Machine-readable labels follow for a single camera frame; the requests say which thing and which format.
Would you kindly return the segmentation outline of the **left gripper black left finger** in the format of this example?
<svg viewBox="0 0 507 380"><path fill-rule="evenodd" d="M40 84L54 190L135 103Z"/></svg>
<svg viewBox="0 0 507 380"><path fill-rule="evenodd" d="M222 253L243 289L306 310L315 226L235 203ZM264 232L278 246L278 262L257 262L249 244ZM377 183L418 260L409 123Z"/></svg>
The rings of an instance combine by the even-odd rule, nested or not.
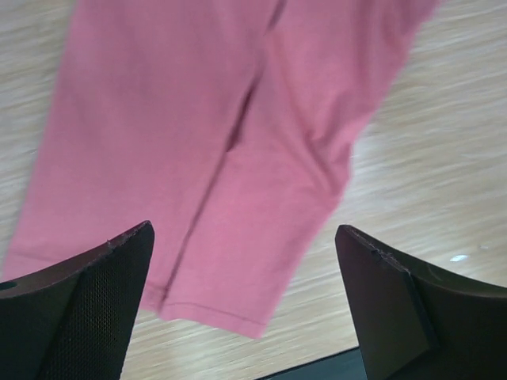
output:
<svg viewBox="0 0 507 380"><path fill-rule="evenodd" d="M1 284L1 377L118 379L154 246L145 221Z"/></svg>

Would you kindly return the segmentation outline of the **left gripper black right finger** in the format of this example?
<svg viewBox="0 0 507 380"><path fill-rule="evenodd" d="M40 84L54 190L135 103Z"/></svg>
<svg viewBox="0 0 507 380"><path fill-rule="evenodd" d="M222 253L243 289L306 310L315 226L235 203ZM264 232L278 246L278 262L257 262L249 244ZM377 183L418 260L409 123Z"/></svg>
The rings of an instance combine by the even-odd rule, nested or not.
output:
<svg viewBox="0 0 507 380"><path fill-rule="evenodd" d="M337 258L369 379L504 379L506 289L439 268L350 225Z"/></svg>

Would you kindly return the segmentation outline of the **salmon pink t shirt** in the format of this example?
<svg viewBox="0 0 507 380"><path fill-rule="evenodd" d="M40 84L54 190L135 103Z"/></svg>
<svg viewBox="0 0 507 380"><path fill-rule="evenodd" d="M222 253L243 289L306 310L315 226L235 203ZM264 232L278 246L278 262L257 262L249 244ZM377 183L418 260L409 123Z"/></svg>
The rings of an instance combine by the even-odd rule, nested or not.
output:
<svg viewBox="0 0 507 380"><path fill-rule="evenodd" d="M148 220L142 307L250 338L435 1L78 1L2 274Z"/></svg>

